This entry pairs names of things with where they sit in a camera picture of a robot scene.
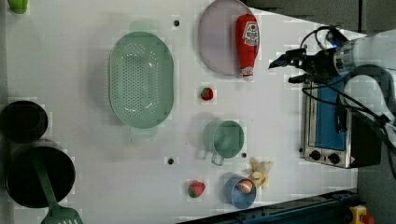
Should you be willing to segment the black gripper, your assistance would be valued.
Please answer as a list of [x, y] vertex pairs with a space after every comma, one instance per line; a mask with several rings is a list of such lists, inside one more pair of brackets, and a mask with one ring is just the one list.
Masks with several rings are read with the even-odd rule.
[[290, 77], [288, 82], [291, 84], [314, 83], [324, 84], [330, 82], [338, 76], [333, 62], [334, 50], [321, 50], [315, 55], [306, 57], [306, 49], [292, 49], [280, 55], [277, 59], [269, 64], [269, 69], [285, 66], [294, 66], [301, 68], [307, 74]]

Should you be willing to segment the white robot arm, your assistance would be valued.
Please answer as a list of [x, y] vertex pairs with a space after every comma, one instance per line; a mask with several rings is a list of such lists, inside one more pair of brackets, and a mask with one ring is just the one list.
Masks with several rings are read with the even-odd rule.
[[380, 125], [395, 124], [395, 32], [388, 30], [352, 40], [331, 38], [332, 46], [309, 55], [306, 49], [292, 49], [273, 60], [270, 68], [293, 66], [304, 72], [290, 83], [312, 82], [333, 88], [340, 80], [345, 87], [338, 93], [346, 105], [359, 110]]

